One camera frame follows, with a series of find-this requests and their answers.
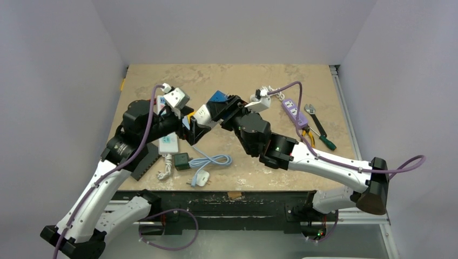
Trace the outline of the dark blue cube socket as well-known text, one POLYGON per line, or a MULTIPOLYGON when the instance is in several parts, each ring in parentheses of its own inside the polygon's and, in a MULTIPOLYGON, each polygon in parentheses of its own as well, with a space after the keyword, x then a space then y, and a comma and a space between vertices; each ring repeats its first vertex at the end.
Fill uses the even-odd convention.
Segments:
POLYGON ((217 90, 214 92, 214 94, 210 97, 210 99, 207 101, 207 104, 222 104, 222 105, 227 105, 228 102, 228 95, 223 93, 220 90, 217 90))

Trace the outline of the light blue power strip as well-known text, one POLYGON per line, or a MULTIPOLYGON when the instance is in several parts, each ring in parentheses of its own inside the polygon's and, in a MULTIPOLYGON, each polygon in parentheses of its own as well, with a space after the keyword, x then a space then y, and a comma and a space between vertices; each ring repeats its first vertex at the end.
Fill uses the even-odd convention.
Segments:
POLYGON ((190 117, 189 116, 185 116, 182 118, 182 124, 183 124, 183 127, 184 127, 184 130, 189 132, 191 127, 190 127, 190 117))

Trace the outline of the dark green cube socket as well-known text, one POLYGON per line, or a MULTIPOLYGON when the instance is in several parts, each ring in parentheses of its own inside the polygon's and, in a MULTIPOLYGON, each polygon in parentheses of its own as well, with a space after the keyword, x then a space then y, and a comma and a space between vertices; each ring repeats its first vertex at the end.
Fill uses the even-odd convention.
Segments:
POLYGON ((177 153, 173 156, 173 165, 176 170, 184 171, 191 168, 190 161, 191 158, 189 157, 188 153, 177 153))

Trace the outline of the white adapter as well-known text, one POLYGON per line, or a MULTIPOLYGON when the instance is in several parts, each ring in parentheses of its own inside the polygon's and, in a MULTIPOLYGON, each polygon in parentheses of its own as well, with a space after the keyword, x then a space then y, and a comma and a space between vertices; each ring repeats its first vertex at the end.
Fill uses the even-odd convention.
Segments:
POLYGON ((196 172, 194 177, 192 179, 188 180, 188 182, 186 184, 190 185, 191 187, 196 187, 196 186, 197 187, 203 187, 209 182, 209 179, 210 179, 209 172, 207 172, 205 170, 200 170, 200 171, 196 172))

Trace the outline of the purple power strip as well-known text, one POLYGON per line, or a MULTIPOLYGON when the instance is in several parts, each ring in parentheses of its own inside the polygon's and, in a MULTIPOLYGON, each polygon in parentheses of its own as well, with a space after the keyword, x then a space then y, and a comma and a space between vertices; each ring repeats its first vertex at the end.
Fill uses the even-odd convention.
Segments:
POLYGON ((290 121, 297 125, 299 129, 304 130, 308 127, 308 119, 292 99, 284 99, 281 102, 281 107, 288 115, 290 121))

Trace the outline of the white cube socket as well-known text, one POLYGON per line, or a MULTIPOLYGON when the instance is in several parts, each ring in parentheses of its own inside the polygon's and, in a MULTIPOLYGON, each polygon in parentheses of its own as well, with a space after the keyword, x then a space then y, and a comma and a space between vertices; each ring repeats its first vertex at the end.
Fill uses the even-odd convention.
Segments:
POLYGON ((193 115, 198 125, 213 128, 217 122, 212 120, 208 105, 203 104, 193 115))

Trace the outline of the yellow cube socket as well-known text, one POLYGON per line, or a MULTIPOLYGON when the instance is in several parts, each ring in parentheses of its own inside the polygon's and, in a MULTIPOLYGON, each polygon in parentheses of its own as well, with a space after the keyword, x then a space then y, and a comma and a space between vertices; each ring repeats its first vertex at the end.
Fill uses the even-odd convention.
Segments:
POLYGON ((196 111, 193 111, 190 114, 188 114, 187 117, 190 118, 191 116, 195 115, 195 113, 196 113, 196 111))

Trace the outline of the white power strip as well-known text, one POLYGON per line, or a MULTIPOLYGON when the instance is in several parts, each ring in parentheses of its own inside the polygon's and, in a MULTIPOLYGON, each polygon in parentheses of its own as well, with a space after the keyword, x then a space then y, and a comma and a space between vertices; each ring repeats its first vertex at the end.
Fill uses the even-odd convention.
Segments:
MULTIPOLYGON (((166 102, 163 96, 156 97, 157 103, 157 114, 165 107, 166 102)), ((177 154, 179 153, 179 145, 178 145, 178 138, 175 132, 172 132, 165 137, 161 137, 158 139, 158 152, 160 155, 168 155, 168 154, 177 154)))

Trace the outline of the yellow handled pliers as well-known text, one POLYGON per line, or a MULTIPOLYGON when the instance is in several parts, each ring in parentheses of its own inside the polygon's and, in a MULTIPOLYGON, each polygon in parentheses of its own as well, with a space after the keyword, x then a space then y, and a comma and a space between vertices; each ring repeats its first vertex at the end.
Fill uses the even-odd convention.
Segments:
POLYGON ((308 127, 308 126, 307 126, 307 127, 304 127, 304 128, 302 129, 301 135, 302 135, 304 138, 305 138, 305 137, 308 137, 309 140, 310 140, 309 143, 310 143, 310 145, 312 146, 312 148, 315 147, 315 139, 314 139, 313 133, 311 132, 310 127, 308 127))

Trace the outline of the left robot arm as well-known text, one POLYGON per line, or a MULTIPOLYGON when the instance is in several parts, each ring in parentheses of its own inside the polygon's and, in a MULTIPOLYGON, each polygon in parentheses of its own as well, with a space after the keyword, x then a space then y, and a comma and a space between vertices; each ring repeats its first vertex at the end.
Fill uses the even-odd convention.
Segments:
POLYGON ((104 212, 129 176, 144 174, 155 163, 155 140, 177 133, 181 139, 195 144, 212 129, 206 105, 194 111, 166 102, 156 112, 154 107, 159 103, 157 99, 136 100, 128 105, 81 196, 57 224, 43 228, 40 236, 54 247, 55 254, 99 258, 109 240, 127 226, 142 219, 153 221, 162 215, 161 198, 148 190, 139 191, 117 210, 104 212))

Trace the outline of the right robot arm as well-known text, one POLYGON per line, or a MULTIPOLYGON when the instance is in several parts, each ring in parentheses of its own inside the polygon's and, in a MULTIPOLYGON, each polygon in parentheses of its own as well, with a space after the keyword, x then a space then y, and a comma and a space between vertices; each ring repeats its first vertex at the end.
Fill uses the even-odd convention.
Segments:
POLYGON ((251 103, 233 95, 210 99, 206 107, 210 121, 234 132, 246 154, 258 158, 265 166, 312 173, 345 185, 342 190, 316 192, 313 199, 303 205, 307 218, 315 220, 322 214, 348 207, 374 215, 386 214, 389 180, 384 160, 346 159, 274 133, 271 124, 259 114, 270 104, 267 94, 259 94, 251 103))

